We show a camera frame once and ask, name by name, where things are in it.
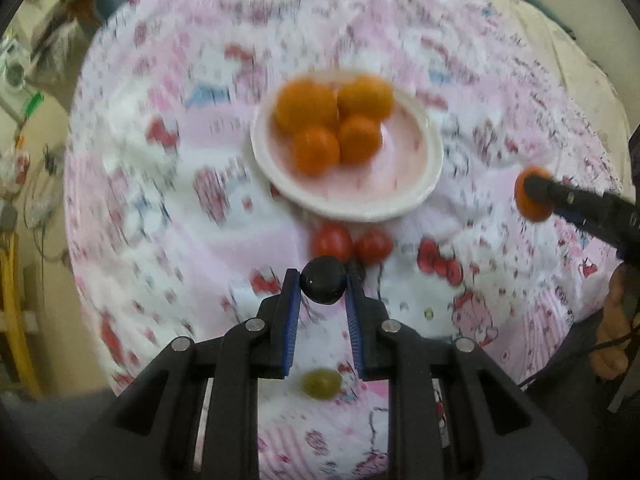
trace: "cable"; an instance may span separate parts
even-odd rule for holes
[[[640,332],[640,325],[638,325],[635,328],[633,328],[631,330],[631,332],[629,332],[625,336],[619,337],[619,338],[614,339],[612,341],[608,341],[606,343],[599,343],[599,344],[591,346],[589,348],[585,348],[583,350],[578,350],[577,352],[569,354],[567,357],[564,357],[564,358],[560,359],[558,362],[555,362],[555,363],[551,364],[550,366],[548,366],[546,368],[543,368],[542,370],[536,372],[531,377],[528,377],[527,379],[522,381],[520,384],[518,384],[518,387],[523,388],[524,386],[527,386],[527,384],[532,383],[535,380],[546,378],[546,377],[552,375],[552,372],[555,371],[556,368],[559,368],[559,367],[561,367],[563,365],[566,365],[569,361],[574,362],[575,360],[578,360],[579,358],[584,357],[585,355],[591,354],[592,352],[597,352],[599,350],[604,350],[605,348],[610,348],[612,346],[618,346],[618,345],[622,344],[623,342],[627,341],[628,339],[631,339],[634,336],[636,336],[638,334],[638,332]]]
[[[42,247],[42,251],[40,251],[40,249],[38,248],[38,244],[36,245],[36,249],[38,249],[38,251],[40,252],[40,287],[42,288],[42,303],[46,304],[47,300],[46,300],[46,291],[45,291],[45,287],[44,287],[44,230],[45,228],[42,228],[42,243],[43,243],[43,247]],[[36,237],[36,231],[33,232],[33,241],[35,243],[35,237]]]
[[[59,144],[50,150],[45,144],[42,153],[42,160],[34,170],[25,190],[22,218],[25,227],[33,234],[33,242],[44,266],[44,262],[55,264],[62,261],[68,250],[65,249],[59,254],[50,256],[46,254],[44,248],[47,225],[62,205],[65,147]],[[42,179],[43,175],[47,175],[48,178]]]

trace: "table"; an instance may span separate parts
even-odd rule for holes
[[[394,252],[367,270],[366,291],[392,317],[470,337],[522,380],[600,307],[613,251],[561,219],[524,221],[513,183],[532,163],[597,190],[620,181],[488,1],[134,0],[89,50],[65,167],[76,283],[115,389],[175,336],[216,337],[251,317],[308,260],[314,220],[264,180],[248,130],[269,88],[331,66],[414,93],[446,145],[434,194],[385,225]],[[300,392],[317,367],[342,374],[332,402]],[[356,377],[342,303],[305,301],[290,377],[263,381],[258,397],[266,478],[384,469],[386,384]]]

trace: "screw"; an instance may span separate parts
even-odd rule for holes
[[[460,339],[456,339],[456,348],[465,354],[472,352],[476,344],[471,341],[468,337],[461,337]]]
[[[385,332],[396,333],[401,328],[402,328],[402,325],[400,324],[399,321],[396,321],[395,319],[387,319],[386,321],[382,322],[382,330],[384,330]]]
[[[265,326],[266,326],[266,323],[263,320],[261,320],[259,317],[252,317],[249,321],[247,321],[244,324],[244,327],[249,332],[260,332],[260,330],[262,330]]]
[[[191,341],[188,337],[177,337],[171,341],[171,348],[176,352],[184,352],[191,346]]]

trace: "tablecloth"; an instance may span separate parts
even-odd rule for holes
[[[489,0],[526,40],[542,65],[583,110],[609,152],[623,185],[622,194],[635,200],[627,142],[632,131],[625,108],[607,75],[561,27],[523,0]]]
[[[133,0],[89,50],[65,167],[76,283],[114,388],[175,336],[251,317],[309,259],[316,220],[265,181],[248,130],[268,89],[328,67],[415,94],[444,137],[434,193],[385,224],[394,251],[367,269],[367,293],[392,317],[472,338],[519,381],[601,306],[614,251],[562,219],[525,221],[513,183],[533,163],[577,186],[622,184],[584,113],[488,0]],[[342,374],[332,402],[299,388],[318,367]],[[260,382],[263,477],[384,469],[387,396],[354,373],[344,305],[305,299],[290,376]]]

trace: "orange fruit slice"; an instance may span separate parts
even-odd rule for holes
[[[351,116],[340,125],[338,142],[343,162],[367,162],[382,146],[380,123],[361,115]]]
[[[364,115],[382,122],[391,115],[394,107],[394,91],[391,85],[379,77],[360,76],[338,90],[340,118]]]
[[[298,133],[291,151],[296,168],[308,176],[318,176],[340,162],[338,139],[322,126],[310,126]]]
[[[524,218],[531,222],[543,222],[548,219],[554,212],[554,206],[552,204],[542,204],[535,202],[527,195],[524,189],[524,181],[530,175],[543,176],[545,178],[552,178],[544,168],[537,166],[529,166],[518,176],[514,186],[514,196],[516,199],[516,207]]]
[[[335,131],[338,127],[335,92],[309,79],[295,79],[280,91],[274,118],[278,127],[290,136],[308,126],[324,126]]]

